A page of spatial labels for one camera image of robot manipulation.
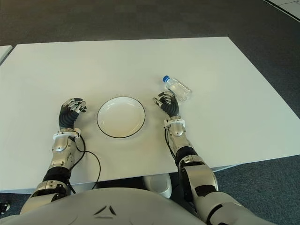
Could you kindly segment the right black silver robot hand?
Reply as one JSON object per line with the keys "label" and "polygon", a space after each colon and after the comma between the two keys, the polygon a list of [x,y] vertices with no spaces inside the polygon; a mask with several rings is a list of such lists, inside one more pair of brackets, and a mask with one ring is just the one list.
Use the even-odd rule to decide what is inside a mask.
{"label": "right black silver robot hand", "polygon": [[164,91],[158,94],[158,98],[154,97],[154,103],[164,111],[169,118],[179,116],[179,105],[175,95],[170,91]]}

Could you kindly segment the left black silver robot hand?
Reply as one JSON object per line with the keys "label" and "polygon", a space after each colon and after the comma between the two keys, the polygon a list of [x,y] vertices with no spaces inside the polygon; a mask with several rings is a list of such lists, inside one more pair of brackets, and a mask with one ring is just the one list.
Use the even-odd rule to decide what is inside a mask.
{"label": "left black silver robot hand", "polygon": [[68,99],[60,109],[59,113],[59,128],[60,129],[73,129],[74,123],[81,113],[86,112],[86,102],[81,98]]}

